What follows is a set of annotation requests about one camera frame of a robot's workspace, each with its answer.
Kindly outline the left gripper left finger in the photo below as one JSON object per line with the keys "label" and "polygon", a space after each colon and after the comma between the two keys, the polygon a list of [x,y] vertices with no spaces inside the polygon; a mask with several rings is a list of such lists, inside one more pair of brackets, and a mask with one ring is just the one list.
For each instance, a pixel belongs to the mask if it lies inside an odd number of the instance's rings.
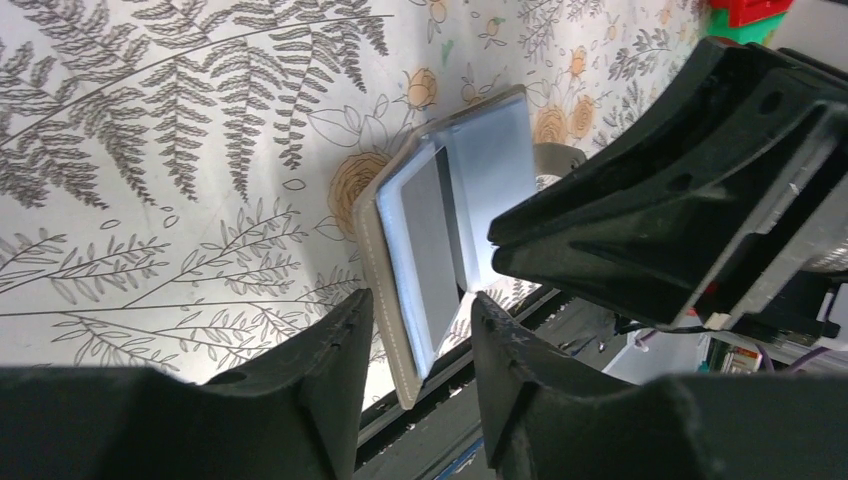
{"label": "left gripper left finger", "polygon": [[5,368],[5,479],[349,479],[370,290],[203,385],[151,368]]}

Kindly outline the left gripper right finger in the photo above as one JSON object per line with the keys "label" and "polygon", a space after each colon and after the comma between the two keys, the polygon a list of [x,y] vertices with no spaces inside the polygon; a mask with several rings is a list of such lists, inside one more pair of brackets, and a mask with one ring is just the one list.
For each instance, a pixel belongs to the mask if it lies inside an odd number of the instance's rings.
{"label": "left gripper right finger", "polygon": [[843,374],[667,375],[567,356],[488,295],[471,308],[487,463],[501,479],[843,479]]}

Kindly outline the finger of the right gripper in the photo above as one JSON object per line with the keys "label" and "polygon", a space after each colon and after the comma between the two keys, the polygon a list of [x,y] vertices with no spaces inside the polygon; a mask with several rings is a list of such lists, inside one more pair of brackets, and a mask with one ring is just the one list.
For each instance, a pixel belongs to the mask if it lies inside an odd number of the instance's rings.
{"label": "finger of the right gripper", "polygon": [[709,37],[656,102],[587,164],[497,217],[488,238],[506,246],[558,214],[618,191],[628,192],[684,158],[704,154],[710,166],[727,155],[761,147],[800,118],[796,92],[845,87],[847,70],[797,50]]}
{"label": "finger of the right gripper", "polygon": [[847,237],[847,105],[801,116],[761,147],[673,164],[628,192],[558,214],[496,246],[494,268],[652,326],[809,319]]}

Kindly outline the grey card holder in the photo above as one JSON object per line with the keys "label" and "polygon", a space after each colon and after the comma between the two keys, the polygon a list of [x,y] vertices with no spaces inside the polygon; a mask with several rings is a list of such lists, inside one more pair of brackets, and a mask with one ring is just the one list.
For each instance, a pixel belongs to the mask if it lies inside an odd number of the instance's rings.
{"label": "grey card holder", "polygon": [[414,128],[352,209],[366,282],[398,402],[417,402],[463,310],[499,280],[491,222],[579,158],[535,151],[525,86]]}

